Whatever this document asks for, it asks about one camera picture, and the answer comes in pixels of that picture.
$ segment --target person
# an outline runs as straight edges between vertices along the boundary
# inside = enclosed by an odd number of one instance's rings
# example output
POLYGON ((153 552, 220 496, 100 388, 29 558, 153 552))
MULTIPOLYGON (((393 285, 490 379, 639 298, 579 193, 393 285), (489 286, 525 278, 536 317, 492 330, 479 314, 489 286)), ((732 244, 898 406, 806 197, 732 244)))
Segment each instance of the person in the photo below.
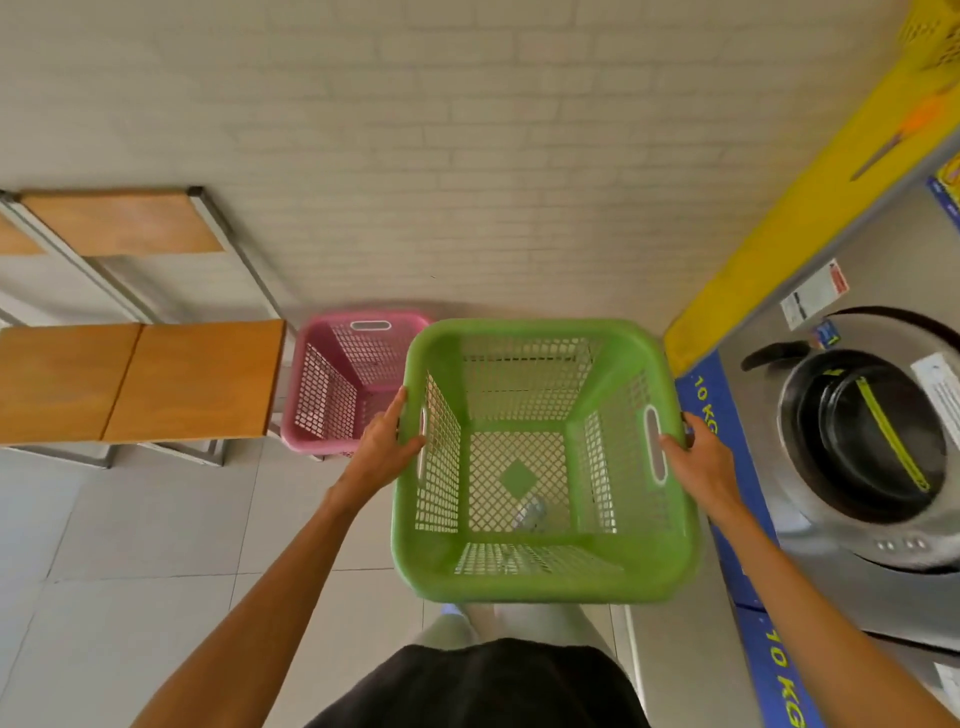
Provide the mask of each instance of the person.
MULTIPOLYGON (((263 724, 350 524, 424 445, 421 437, 396 440, 405 398, 401 390, 373 418, 317 512, 167 679, 134 728, 263 724)), ((664 437, 668 461, 732 544, 827 724, 957 728, 960 721, 850 624, 767 538, 740 501, 731 452, 702 420, 684 417, 693 429, 692 446, 664 437)), ((520 611, 508 616, 518 631, 480 644, 471 644, 465 618, 447 610, 418 643, 400 649, 310 727, 649 725, 630 682, 584 626, 578 606, 516 606, 520 611), (560 611, 551 612, 555 607, 560 611), (517 638, 531 634, 533 639, 517 638)))

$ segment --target round door window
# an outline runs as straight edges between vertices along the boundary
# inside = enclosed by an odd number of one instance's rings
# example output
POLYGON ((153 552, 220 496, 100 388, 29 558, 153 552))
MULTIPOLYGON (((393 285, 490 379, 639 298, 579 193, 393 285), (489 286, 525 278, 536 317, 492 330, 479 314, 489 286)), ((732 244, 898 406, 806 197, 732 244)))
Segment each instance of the round door window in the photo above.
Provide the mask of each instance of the round door window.
POLYGON ((920 515, 943 488, 947 443, 923 390, 872 354, 826 352, 803 364, 784 412, 809 486, 851 518, 897 523, 920 515))

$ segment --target white label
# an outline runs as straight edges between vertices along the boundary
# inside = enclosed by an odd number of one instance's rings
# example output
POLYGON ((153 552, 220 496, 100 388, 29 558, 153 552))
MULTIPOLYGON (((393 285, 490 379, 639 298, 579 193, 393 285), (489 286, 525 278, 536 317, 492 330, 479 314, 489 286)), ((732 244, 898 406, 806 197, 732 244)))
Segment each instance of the white label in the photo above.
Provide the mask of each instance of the white label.
POLYGON ((960 379, 941 353, 934 353, 910 365, 937 410, 953 444, 960 448, 960 379))
POLYGON ((937 667, 937 674, 940 675, 940 682, 944 686, 944 693, 947 694, 948 707, 955 715, 960 715, 960 670, 949 665, 934 663, 937 667))
POLYGON ((832 260, 780 302, 790 330, 824 310, 850 290, 840 264, 832 260))

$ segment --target hand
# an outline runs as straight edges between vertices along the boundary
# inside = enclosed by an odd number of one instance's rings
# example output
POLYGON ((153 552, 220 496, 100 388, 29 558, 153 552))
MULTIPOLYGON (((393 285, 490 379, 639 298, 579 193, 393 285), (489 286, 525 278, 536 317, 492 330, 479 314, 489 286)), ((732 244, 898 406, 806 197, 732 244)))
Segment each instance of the hand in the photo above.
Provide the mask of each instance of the hand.
POLYGON ((736 487, 733 453, 699 417, 684 412, 684 419, 693 428, 692 447, 682 448, 670 435, 660 436, 660 446, 684 490, 720 525, 744 510, 736 487))
POLYGON ((341 498, 348 508, 359 511, 378 490, 396 480, 411 458, 426 444, 426 438, 422 435, 405 445, 396 440, 396 423, 406 401, 407 390, 400 387, 387 411, 373 415, 360 438, 360 447, 331 489, 334 496, 341 498))

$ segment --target person's left arm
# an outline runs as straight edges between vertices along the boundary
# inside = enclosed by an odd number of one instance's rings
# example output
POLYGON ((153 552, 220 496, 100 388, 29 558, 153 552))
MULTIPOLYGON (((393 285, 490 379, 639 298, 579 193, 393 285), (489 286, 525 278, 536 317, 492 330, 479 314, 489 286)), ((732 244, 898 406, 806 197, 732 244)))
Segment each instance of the person's left arm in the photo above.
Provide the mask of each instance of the person's left arm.
POLYGON ((360 509, 423 447, 396 441, 400 390, 364 431, 310 521, 163 684, 132 728, 260 728, 274 705, 344 537, 360 509))

